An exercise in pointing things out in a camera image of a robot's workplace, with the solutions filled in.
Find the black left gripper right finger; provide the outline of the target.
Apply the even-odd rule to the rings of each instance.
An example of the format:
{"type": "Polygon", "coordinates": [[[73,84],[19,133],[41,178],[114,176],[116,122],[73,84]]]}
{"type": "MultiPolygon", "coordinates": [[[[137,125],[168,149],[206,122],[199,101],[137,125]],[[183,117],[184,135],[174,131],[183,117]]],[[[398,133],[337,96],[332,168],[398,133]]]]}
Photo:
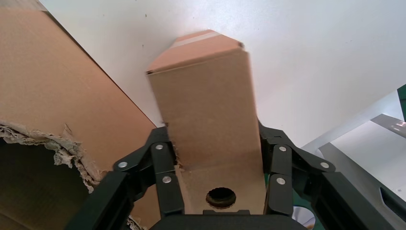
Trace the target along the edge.
{"type": "Polygon", "coordinates": [[[259,124],[259,135],[269,175],[264,214],[292,217],[297,193],[326,230],[394,229],[332,163],[296,147],[282,130],[259,124]]]}

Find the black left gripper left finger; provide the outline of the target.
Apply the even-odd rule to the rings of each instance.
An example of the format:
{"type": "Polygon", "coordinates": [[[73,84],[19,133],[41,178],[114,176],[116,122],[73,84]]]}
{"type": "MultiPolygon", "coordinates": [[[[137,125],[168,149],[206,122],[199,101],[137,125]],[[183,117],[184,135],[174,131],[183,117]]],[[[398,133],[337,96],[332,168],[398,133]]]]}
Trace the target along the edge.
{"type": "Polygon", "coordinates": [[[151,131],[141,148],[121,158],[89,195],[67,230],[128,230],[134,204],[155,185],[162,218],[184,214],[175,171],[175,153],[166,127],[151,131]]]}

